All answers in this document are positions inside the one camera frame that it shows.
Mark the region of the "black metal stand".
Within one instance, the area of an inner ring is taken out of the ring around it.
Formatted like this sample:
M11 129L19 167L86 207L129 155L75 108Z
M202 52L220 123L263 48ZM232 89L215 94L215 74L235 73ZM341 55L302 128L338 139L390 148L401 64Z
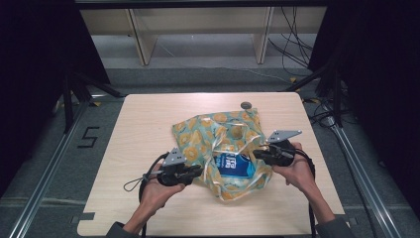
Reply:
M113 89L109 85L99 82L82 72L71 71L68 72L62 81L62 97L64 102L65 112L65 129L64 132L70 131L74 124L74 116L72 109L72 96L75 95L80 102L89 102L93 96L89 92L87 86L93 85L94 87L112 95L116 98L125 97L125 94Z
M305 86L314 79L319 78L320 81L315 89L318 96L324 97L329 93L333 95L333 109L331 110L334 122L342 126L341 113L341 78L339 74L338 62L334 59L328 60L323 66L315 70L308 76L304 77L297 83L288 86L285 92L294 92Z

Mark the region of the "teal orange-patterned cloth bag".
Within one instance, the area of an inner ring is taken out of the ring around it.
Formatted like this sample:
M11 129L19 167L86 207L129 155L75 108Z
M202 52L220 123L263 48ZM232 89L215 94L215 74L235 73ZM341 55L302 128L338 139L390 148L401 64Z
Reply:
M272 169L256 160L253 150L264 147L265 135L256 108L194 116L172 126L172 133L187 163L204 170L200 182L223 201L232 201L264 188ZM251 178L222 177L214 158L222 153L243 154L255 166Z

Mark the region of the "aluminium frame rail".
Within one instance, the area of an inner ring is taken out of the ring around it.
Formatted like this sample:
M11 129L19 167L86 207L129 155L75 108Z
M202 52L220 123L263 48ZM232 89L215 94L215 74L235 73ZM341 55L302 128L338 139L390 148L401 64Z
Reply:
M84 210L124 100L97 95L59 109L0 197L0 238L79 238Z
M350 171L353 173L361 192L364 194L366 202L369 204L385 238L402 238L389 210L386 208L385 203L373 186L367 171L362 165L360 158L354 150L344 129L339 126L339 123L333 116L328 117L328 123L344 149Z

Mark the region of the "blue snack packet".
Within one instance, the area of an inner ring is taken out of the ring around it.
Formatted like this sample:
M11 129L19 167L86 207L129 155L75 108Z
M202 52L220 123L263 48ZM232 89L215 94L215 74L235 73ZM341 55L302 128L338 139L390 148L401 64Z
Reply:
M243 154L222 153L214 161L222 177L249 179L256 171L251 159Z

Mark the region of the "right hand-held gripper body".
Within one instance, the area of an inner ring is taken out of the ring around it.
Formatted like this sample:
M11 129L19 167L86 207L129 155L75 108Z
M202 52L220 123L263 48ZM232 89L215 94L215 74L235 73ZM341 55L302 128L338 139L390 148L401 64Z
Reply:
M264 156L264 162L270 166L290 166L296 152L289 139L300 134L300 130L274 130L266 139L268 154Z

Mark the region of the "person's right hand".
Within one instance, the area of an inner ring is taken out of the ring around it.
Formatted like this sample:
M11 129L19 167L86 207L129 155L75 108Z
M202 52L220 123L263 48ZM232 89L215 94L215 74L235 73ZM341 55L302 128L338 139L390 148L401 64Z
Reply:
M292 184L305 195L317 190L317 184L313 177L307 160L295 154L293 163L288 167L273 166L272 170L283 176L286 184Z

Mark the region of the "person's left hand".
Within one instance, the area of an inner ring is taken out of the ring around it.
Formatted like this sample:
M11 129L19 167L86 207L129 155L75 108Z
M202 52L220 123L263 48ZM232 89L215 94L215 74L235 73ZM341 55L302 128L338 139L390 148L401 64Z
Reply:
M185 185L180 183L172 186L165 186L159 183L156 175L149 176L144 188L141 203L149 207L159 209L175 194L183 191Z

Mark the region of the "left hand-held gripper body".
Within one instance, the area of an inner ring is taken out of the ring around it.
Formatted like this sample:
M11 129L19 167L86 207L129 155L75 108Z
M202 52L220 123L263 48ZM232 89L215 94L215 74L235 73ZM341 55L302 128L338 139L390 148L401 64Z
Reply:
M194 180L194 171L185 165L186 158L177 148L173 148L164 158L158 169L157 180L165 186L177 184L190 185Z

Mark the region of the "black overhead bar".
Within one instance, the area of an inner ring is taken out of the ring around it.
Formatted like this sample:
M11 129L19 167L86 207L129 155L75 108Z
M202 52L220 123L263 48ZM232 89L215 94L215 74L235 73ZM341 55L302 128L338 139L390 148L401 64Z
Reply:
M319 7L335 0L74 0L79 9Z

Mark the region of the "light wooden shelf unit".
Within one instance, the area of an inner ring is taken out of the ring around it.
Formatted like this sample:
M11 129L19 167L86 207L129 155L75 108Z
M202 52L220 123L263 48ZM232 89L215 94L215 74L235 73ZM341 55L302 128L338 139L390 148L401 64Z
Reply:
M250 34L256 61L264 63L268 36L288 30L293 21L301 34L316 34L324 7L233 7L83 10L92 35L130 35L139 61L150 63L158 36L186 34Z

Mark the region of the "dark curtain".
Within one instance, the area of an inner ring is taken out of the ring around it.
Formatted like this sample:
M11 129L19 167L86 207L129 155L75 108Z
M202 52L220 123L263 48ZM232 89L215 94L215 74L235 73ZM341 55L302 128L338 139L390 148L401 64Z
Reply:
M420 0L332 0L309 68L327 61L360 10L342 80L378 157L420 218Z
M0 0L0 196L40 137L69 70L109 81L75 0Z

